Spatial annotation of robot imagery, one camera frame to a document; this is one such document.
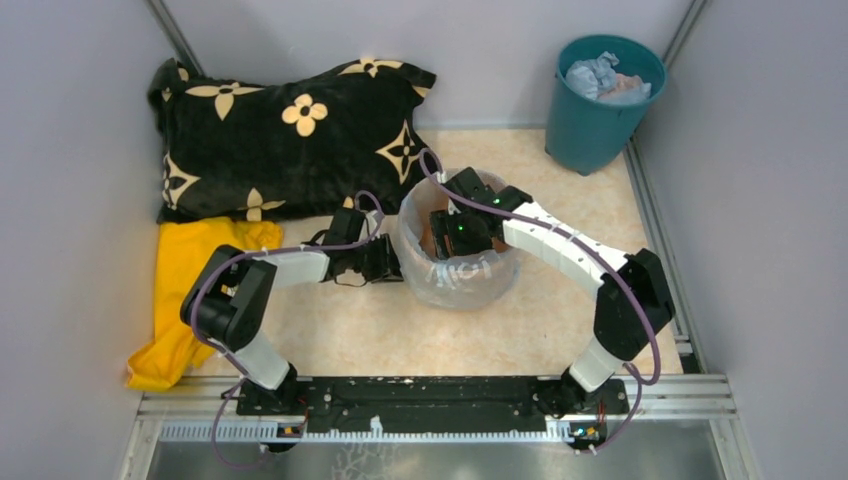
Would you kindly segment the orange plastic bin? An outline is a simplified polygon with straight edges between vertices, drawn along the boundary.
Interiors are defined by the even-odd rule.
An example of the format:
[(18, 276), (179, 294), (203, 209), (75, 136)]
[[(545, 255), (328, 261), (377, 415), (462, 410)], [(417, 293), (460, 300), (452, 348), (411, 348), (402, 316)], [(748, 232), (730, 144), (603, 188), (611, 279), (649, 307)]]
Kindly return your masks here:
[(456, 204), (431, 181), (424, 181), (414, 198), (420, 216), (423, 251), (438, 260), (511, 248), (490, 229), (489, 214)]

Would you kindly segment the light blue trash bag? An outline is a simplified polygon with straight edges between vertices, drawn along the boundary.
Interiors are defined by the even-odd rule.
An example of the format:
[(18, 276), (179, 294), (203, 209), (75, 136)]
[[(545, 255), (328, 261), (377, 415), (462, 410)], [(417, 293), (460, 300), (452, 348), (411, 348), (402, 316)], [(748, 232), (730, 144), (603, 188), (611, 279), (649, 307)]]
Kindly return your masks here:
[(446, 260), (426, 254), (419, 244), (422, 229), (414, 201), (424, 181), (431, 180), (419, 181), (402, 200), (390, 233), (404, 282), (420, 302), (431, 307), (470, 311), (493, 303), (517, 281), (519, 252), (487, 251)]

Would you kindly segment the teal plastic bin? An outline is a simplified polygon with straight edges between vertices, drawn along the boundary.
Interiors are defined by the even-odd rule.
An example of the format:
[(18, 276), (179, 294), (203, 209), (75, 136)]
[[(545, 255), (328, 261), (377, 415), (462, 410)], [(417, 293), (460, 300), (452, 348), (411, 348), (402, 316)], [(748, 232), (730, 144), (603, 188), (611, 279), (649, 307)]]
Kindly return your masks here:
[[(629, 106), (607, 105), (578, 95), (565, 82), (576, 61), (615, 54), (618, 73), (639, 75), (652, 84), (649, 100)], [(579, 37), (560, 51), (545, 128), (544, 150), (561, 166), (588, 176), (611, 163), (625, 148), (649, 108), (667, 84), (667, 68), (647, 46), (626, 37), (594, 34)]]

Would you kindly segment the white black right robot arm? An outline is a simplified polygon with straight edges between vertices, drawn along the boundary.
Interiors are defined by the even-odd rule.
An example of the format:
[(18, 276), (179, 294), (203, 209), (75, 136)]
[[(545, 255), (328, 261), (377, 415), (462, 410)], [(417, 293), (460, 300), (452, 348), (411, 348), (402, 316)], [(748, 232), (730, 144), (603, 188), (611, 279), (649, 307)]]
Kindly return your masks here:
[(494, 190), (471, 167), (430, 179), (449, 198), (448, 211), (431, 222), (446, 228), (435, 236), (439, 247), (498, 240), (543, 261), (594, 299), (593, 336), (560, 381), (559, 395), (569, 408), (590, 411), (602, 398), (603, 384), (642, 350), (661, 361), (656, 336), (676, 308), (654, 252), (606, 246), (557, 220), (528, 193), (513, 186)]

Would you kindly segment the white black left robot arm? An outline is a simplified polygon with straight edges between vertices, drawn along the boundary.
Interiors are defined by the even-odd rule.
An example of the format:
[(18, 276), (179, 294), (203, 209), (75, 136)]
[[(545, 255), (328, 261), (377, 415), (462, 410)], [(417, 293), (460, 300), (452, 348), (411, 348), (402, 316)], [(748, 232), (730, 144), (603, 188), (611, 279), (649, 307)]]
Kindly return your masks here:
[(381, 219), (378, 211), (342, 207), (327, 229), (297, 247), (246, 252), (221, 245), (186, 295), (180, 318), (261, 391), (264, 405), (288, 413), (298, 404), (300, 388), (295, 367), (261, 332), (270, 295), (279, 288), (334, 282), (348, 272), (365, 283), (401, 280)]

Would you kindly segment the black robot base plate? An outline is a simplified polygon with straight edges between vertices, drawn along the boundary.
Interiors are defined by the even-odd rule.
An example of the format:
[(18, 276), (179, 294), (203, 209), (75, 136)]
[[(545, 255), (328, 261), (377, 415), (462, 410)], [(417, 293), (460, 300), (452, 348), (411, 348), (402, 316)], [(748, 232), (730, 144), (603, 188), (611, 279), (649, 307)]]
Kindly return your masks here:
[(363, 433), (377, 418), (391, 434), (524, 433), (567, 415), (625, 414), (623, 381), (585, 393), (562, 376), (311, 377), (275, 391), (247, 382), (236, 396), (239, 415), (306, 418), (309, 433)]

